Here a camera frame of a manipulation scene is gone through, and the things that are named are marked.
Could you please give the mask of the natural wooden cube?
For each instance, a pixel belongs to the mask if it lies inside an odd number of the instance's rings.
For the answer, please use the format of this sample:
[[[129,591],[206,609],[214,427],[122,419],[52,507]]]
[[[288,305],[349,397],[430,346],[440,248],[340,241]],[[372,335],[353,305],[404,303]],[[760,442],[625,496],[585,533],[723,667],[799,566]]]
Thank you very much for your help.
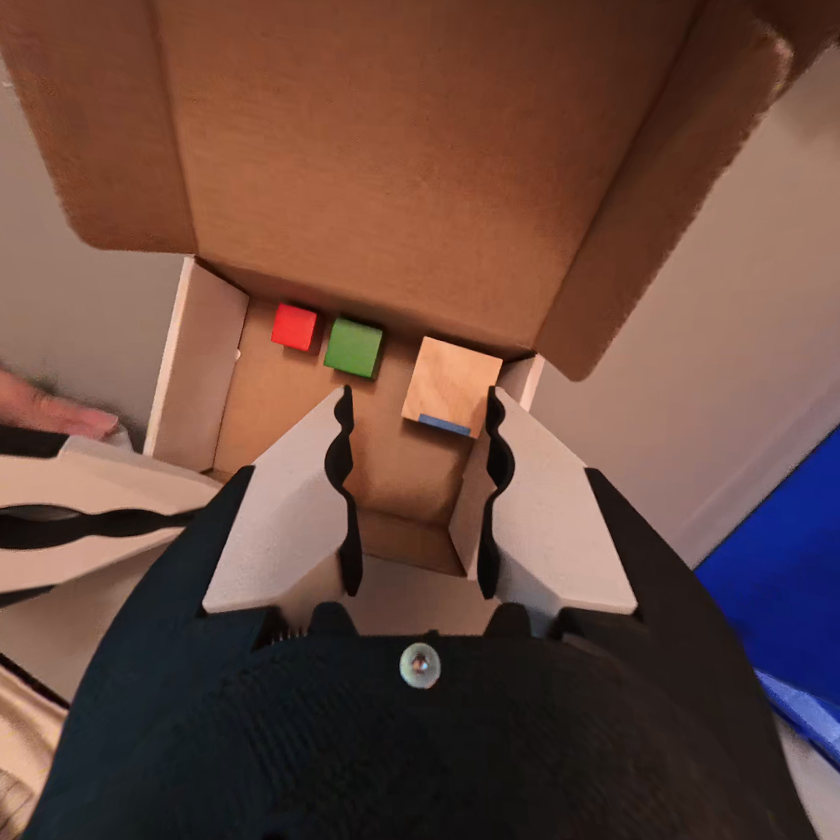
[[[487,416],[488,391],[497,383],[501,366],[496,356],[424,337],[402,418],[478,438]]]

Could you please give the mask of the green wooden cube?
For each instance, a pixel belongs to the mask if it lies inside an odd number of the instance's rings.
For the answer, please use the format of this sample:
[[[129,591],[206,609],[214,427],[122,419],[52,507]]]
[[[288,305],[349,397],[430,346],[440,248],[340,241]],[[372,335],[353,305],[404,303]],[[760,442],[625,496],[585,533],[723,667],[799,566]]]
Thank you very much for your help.
[[[329,332],[323,365],[372,381],[379,370],[383,338],[384,332],[378,327],[336,318]]]

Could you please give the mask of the person's left hand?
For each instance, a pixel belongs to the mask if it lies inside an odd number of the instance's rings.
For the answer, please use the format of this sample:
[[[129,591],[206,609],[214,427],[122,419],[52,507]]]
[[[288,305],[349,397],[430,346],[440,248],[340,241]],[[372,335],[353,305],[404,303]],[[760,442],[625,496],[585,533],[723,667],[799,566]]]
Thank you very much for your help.
[[[52,395],[1,367],[1,424],[102,441],[119,431],[117,416]]]

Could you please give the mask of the blue plastic bin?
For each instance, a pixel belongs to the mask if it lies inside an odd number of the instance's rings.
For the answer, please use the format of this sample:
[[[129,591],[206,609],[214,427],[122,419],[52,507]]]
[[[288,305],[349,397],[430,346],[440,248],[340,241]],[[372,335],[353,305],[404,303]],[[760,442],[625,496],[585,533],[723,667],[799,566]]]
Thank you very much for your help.
[[[695,571],[771,706],[839,768],[839,429]]]

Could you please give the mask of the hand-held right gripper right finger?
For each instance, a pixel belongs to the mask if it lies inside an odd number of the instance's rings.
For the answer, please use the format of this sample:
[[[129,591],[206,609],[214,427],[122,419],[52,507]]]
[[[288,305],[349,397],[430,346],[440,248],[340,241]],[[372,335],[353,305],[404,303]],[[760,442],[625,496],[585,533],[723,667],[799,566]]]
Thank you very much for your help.
[[[586,466],[499,386],[489,389],[478,583],[486,599],[533,614],[564,607],[632,614],[627,579]]]

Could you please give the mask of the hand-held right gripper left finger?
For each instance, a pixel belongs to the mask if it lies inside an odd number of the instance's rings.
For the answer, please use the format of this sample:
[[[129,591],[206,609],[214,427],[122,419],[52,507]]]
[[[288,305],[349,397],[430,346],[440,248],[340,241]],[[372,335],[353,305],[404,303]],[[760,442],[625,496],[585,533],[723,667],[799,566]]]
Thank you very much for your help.
[[[353,394],[336,388],[253,463],[203,598],[207,613],[311,614],[357,595],[363,576],[353,469]]]

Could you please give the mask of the red wooden cube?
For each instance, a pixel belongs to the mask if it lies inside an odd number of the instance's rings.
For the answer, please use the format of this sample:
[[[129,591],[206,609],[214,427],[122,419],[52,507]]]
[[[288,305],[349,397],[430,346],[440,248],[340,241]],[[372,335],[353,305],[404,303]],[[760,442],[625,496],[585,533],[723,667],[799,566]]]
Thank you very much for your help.
[[[281,302],[277,305],[270,331],[271,342],[309,354],[319,341],[320,316],[311,309]]]

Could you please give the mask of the white cardboard mailer box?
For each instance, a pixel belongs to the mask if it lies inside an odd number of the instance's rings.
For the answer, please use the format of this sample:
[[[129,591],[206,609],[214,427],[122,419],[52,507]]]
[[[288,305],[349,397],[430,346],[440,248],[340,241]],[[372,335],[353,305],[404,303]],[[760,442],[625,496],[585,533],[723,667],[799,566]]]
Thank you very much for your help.
[[[838,2],[2,2],[69,226],[191,256],[145,451],[231,476],[348,374],[274,305],[385,331],[353,385],[365,551],[463,574],[472,444],[401,418],[426,335],[599,363]]]

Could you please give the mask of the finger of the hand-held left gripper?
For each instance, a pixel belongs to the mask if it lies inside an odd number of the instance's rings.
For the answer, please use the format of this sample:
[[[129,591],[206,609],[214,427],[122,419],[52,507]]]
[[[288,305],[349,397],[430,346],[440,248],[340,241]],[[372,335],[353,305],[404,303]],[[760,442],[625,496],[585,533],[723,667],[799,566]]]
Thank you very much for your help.
[[[221,485],[68,434],[2,434],[2,523],[186,523]]]
[[[193,518],[2,518],[1,592],[73,581],[170,543]]]

